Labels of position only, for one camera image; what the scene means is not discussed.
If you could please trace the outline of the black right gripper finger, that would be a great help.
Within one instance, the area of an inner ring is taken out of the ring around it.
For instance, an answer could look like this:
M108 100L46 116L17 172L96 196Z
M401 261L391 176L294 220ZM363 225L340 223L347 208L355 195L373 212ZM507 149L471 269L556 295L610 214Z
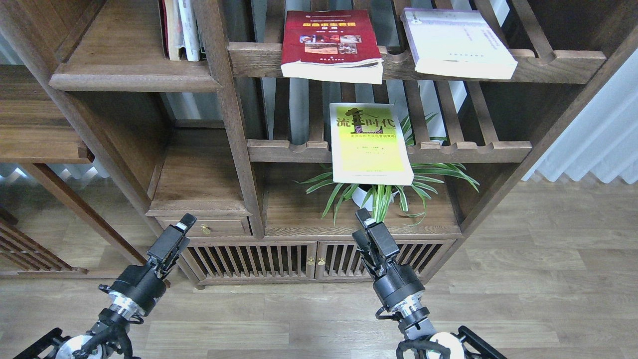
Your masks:
M355 232L355 241L365 265L387 267L387 263L399 254L399 247L385 223L375 222L364 208L357 210L355 215L363 228Z
M378 239L383 244L387 239L387 230L357 230L353 232L352 238L355 239L365 268L376 285L387 273L387 261L380 252L380 245L371 242L371 238Z

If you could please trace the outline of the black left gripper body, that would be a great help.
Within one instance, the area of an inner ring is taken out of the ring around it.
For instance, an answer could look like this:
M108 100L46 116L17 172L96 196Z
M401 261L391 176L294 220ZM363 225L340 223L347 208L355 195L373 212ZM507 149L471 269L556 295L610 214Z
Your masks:
M146 317L157 305L166 292L166 284L159 279L155 268L145 266L128 266L109 287L109 295L116 302L116 298L130 300L137 305L137 314Z

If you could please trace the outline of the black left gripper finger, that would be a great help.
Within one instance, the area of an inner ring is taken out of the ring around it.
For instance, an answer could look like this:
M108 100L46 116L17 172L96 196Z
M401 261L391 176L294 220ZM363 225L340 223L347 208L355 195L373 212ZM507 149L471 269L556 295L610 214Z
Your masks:
M189 238L162 239L159 244L159 276L166 277L177 260L180 258L185 248L189 244Z
M177 225L169 225L148 250L148 263L154 267L173 267L190 242L185 235L196 221L195 216L187 213Z

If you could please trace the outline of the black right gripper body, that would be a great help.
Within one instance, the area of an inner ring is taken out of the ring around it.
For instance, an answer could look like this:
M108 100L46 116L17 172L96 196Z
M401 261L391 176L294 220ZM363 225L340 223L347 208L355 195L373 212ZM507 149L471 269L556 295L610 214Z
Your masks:
M421 296L424 285L408 264L389 264L373 271L373 288L381 301L381 306L388 312L413 314L423 308Z

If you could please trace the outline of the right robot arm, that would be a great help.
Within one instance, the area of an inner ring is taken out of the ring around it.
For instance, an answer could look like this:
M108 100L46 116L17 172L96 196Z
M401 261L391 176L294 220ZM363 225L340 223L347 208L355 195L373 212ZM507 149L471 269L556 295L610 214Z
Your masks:
M375 222L366 209L356 213L362 229L352 237L362 262L373 279L373 288L381 301L375 316L398 322L405 336L396 349L396 357L412 350L417 359L503 359L504 355L465 326L458 333L438 332L429 321L428 308L421 304L424 285L408 264L399 264L399 248L385 223Z

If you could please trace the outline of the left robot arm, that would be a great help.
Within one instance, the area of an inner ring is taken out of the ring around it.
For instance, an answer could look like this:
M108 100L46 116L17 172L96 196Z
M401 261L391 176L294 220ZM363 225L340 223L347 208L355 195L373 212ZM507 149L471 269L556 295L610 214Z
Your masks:
M197 219L187 213L176 225L162 232L148 250L149 259L143 266L130 265L112 285L100 285L99 289L110 296L109 308L99 313L98 321L81 336L62 336L60 328L35 341L18 359L37 359L47 349L47 359L107 359L113 353L126 359L134 357L132 342L128 336L131 324L142 324L166 292L164 280L189 244L185 235Z

